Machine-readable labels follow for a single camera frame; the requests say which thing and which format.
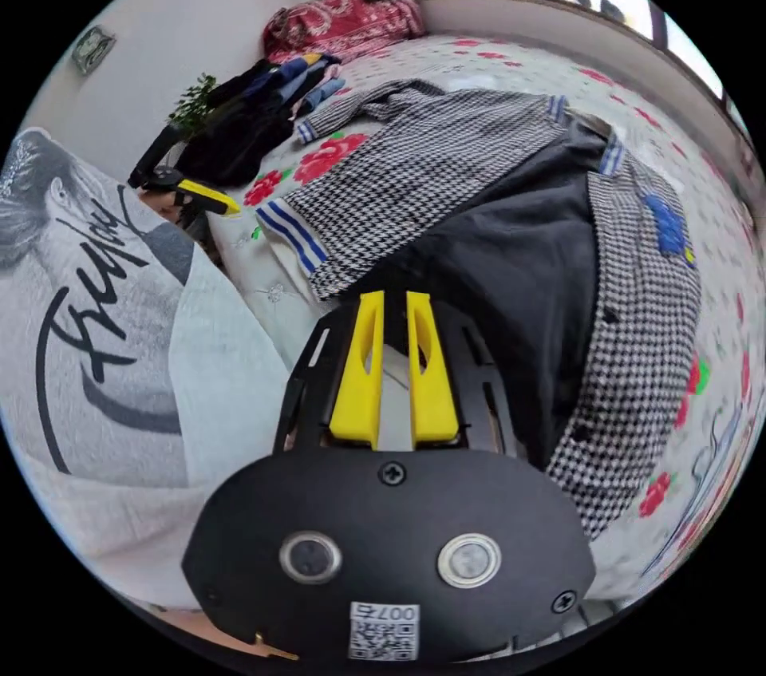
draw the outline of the windowsill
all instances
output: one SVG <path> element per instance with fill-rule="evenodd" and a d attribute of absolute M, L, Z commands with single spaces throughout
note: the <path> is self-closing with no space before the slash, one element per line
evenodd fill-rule
<path fill-rule="evenodd" d="M 716 111 L 718 111 L 719 115 L 726 121 L 726 124 L 732 130 L 732 133 L 734 133 L 734 135 L 737 136 L 738 138 L 742 139 L 744 144 L 751 150 L 753 156 L 757 156 L 756 151 L 754 147 L 752 146 L 752 143 L 748 140 L 746 136 L 744 136 L 744 134 L 740 131 L 740 127 L 723 109 L 721 99 L 719 99 L 713 93 L 713 91 L 711 91 L 710 88 L 708 88 L 708 86 L 694 72 L 692 72 L 686 66 L 686 64 L 684 64 L 680 59 L 678 59 L 671 53 L 666 53 L 665 51 L 659 50 L 659 48 L 657 48 L 649 38 L 646 38 L 641 33 L 636 32 L 635 30 L 632 30 L 627 25 L 623 25 L 623 24 L 620 24 L 619 22 L 615 22 L 612 19 L 609 19 L 608 17 L 604 16 L 603 14 L 600 14 L 598 11 L 593 11 L 592 9 L 586 8 L 585 6 L 580 6 L 578 3 L 570 3 L 567 1 L 561 1 L 561 0 L 515 0 L 515 1 L 517 2 L 532 1 L 532 2 L 540 4 L 541 6 L 545 6 L 547 8 L 555 8 L 558 10 L 568 11 L 571 14 L 577 14 L 579 16 L 582 16 L 585 19 L 590 19 L 592 22 L 598 22 L 600 24 L 603 24 L 609 29 L 614 30 L 615 32 L 619 32 L 620 34 L 625 35 L 626 37 L 637 42 L 638 44 L 643 45 L 645 48 L 652 51 L 652 53 L 654 53 L 656 56 L 661 57 L 662 60 L 668 65 L 668 67 L 679 72 L 680 74 L 684 76 L 684 78 L 686 78 L 686 80 L 691 82 L 697 88 L 697 90 L 703 96 L 705 96 L 707 101 L 713 107 L 715 107 Z"/>

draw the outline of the button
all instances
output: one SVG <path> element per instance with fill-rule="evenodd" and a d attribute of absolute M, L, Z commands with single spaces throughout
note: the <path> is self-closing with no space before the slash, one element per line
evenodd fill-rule
<path fill-rule="evenodd" d="M 436 562 L 442 580 L 454 588 L 488 583 L 500 567 L 500 547 L 486 535 L 467 533 L 450 540 Z"/>
<path fill-rule="evenodd" d="M 329 582 L 341 568 L 336 543 L 320 532 L 298 532 L 282 544 L 279 563 L 296 583 L 319 585 Z"/>

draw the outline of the striped cuff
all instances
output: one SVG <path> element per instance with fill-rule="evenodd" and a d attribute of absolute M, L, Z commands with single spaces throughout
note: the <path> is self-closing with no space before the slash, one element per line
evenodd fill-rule
<path fill-rule="evenodd" d="M 567 110 L 566 96 L 551 96 L 548 100 L 548 114 L 557 122 L 563 123 Z"/>
<path fill-rule="evenodd" d="M 624 156 L 625 147 L 613 130 L 604 149 L 601 164 L 598 166 L 598 172 L 604 176 L 613 176 L 619 170 L 620 165 L 622 165 L 622 158 Z"/>
<path fill-rule="evenodd" d="M 311 276 L 326 260 L 327 252 L 309 225 L 284 200 L 277 198 L 255 209 L 266 232 L 286 241 L 298 256 L 303 273 Z"/>
<path fill-rule="evenodd" d="M 303 144 L 309 144 L 311 141 L 318 139 L 314 126 L 308 120 L 298 123 L 295 126 L 295 130 L 298 132 Z"/>

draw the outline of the blue clothing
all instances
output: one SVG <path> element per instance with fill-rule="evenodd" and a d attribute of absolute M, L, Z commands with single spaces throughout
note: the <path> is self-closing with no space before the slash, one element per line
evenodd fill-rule
<path fill-rule="evenodd" d="M 299 114 L 307 115 L 313 112 L 325 99 L 329 99 L 334 93 L 337 93 L 345 85 L 342 77 L 333 77 L 326 83 L 318 85 L 310 90 L 303 99 Z"/>

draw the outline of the qr code label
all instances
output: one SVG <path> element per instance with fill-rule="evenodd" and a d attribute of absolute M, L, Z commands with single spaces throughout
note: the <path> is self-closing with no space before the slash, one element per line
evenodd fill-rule
<path fill-rule="evenodd" d="M 351 604 L 351 660 L 417 660 L 421 608 L 417 604 Z"/>

